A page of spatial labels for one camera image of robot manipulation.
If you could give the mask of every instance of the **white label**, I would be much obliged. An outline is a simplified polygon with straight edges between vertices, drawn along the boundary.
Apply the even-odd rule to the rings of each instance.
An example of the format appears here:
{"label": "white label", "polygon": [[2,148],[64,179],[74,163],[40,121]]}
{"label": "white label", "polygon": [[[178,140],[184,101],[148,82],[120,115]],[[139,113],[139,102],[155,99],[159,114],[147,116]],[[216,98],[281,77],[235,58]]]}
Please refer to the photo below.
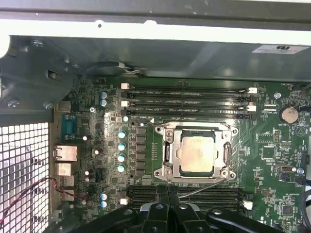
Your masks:
{"label": "white label", "polygon": [[309,47],[290,46],[290,45],[262,45],[255,49],[254,53],[277,53],[277,54],[295,54]]}

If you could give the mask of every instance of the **cpu socket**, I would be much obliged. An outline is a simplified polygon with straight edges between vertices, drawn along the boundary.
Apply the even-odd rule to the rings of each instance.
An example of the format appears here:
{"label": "cpu socket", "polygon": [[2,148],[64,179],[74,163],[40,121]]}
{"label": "cpu socket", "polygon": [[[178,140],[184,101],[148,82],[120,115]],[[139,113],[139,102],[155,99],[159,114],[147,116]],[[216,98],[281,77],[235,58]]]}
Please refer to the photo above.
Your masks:
{"label": "cpu socket", "polygon": [[224,123],[168,122],[154,125],[163,136],[162,168],[154,176],[170,183],[232,180],[231,138],[238,129]]}

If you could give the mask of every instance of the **black ram slot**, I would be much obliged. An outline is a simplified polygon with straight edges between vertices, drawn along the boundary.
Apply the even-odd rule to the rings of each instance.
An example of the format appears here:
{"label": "black ram slot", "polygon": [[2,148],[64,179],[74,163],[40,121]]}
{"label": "black ram slot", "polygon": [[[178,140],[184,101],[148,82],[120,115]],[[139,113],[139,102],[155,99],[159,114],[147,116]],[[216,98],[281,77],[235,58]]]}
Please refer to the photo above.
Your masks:
{"label": "black ram slot", "polygon": [[226,97],[226,96],[203,96],[203,95],[165,95],[165,94],[148,94],[148,93],[133,93],[127,96],[128,99],[138,99],[138,100],[218,100],[218,101],[228,101],[228,102],[241,102],[250,100],[249,97]]}
{"label": "black ram slot", "polygon": [[230,106],[230,105],[210,105],[210,106],[190,106],[190,105],[172,105],[172,104],[167,104],[167,105],[140,105],[140,106],[133,106],[133,107],[128,107],[127,110],[138,110],[138,109],[150,109],[150,108],[156,108],[156,109],[182,109],[182,110],[201,110],[201,109],[215,109],[215,110],[229,110],[229,111],[243,111],[246,110],[246,107],[243,106]]}
{"label": "black ram slot", "polygon": [[144,116],[144,117],[211,117],[211,118],[230,118],[230,119],[251,119],[251,115],[249,114],[228,114],[228,113],[126,111],[122,115]]}
{"label": "black ram slot", "polygon": [[208,88],[208,87],[172,87],[172,86],[135,86],[131,91],[172,91],[172,92],[201,92],[201,93],[229,93],[243,94],[247,93],[247,89],[228,89],[228,88]]}
{"label": "black ram slot", "polygon": [[[178,187],[178,194],[181,196],[197,189],[198,188],[193,187]],[[139,211],[143,204],[156,202],[156,187],[130,185],[128,187],[128,196],[131,199],[130,205]],[[206,213],[206,211],[213,207],[222,207],[245,214],[246,211],[241,207],[243,196],[245,196],[245,193],[238,188],[210,188],[189,197],[182,198],[180,202],[196,204],[202,213]]]}

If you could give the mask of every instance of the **red wire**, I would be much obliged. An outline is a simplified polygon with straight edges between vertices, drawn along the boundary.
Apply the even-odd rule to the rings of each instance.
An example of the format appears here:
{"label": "red wire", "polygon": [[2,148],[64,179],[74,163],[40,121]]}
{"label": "red wire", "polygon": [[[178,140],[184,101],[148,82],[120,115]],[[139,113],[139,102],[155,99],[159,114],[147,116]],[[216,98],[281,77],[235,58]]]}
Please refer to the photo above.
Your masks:
{"label": "red wire", "polygon": [[7,217],[7,215],[8,215],[8,213],[9,213],[10,209],[11,209],[19,200],[21,200],[21,198],[22,198],[30,189],[32,189],[33,187],[37,186],[39,183],[41,183],[41,182],[43,182],[43,181],[46,181],[46,180],[52,180],[52,181],[54,181],[53,188],[54,188],[54,190],[55,190],[56,192],[65,193],[65,194],[67,194],[67,195],[69,195],[69,196],[72,196],[72,197],[74,197],[74,198],[82,198],[82,199],[87,198],[87,196],[85,196],[85,195],[78,195],[78,196],[77,196],[77,195],[71,194],[71,193],[69,193],[69,192],[66,192],[66,191],[63,191],[63,190],[58,189],[58,188],[57,188],[57,181],[56,181],[56,179],[53,178],[53,177],[42,178],[41,180],[39,180],[39,181],[33,183],[33,184],[30,185],[28,188],[26,188],[24,191],[22,191],[21,194],[19,195],[19,197],[16,198],[16,199],[5,209],[5,211],[3,212],[3,217],[2,217],[2,219],[0,219],[0,229],[1,229],[2,226],[3,226],[4,220],[5,220],[5,218]]}

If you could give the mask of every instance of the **motherboard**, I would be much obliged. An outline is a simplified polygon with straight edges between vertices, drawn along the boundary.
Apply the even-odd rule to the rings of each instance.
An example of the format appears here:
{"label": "motherboard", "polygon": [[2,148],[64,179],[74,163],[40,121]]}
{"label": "motherboard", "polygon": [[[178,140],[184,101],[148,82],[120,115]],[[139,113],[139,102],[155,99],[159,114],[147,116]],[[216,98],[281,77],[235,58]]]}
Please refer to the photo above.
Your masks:
{"label": "motherboard", "polygon": [[302,223],[310,110],[303,84],[87,77],[59,103],[57,176],[81,224],[178,188],[202,212],[220,206],[287,233]]}

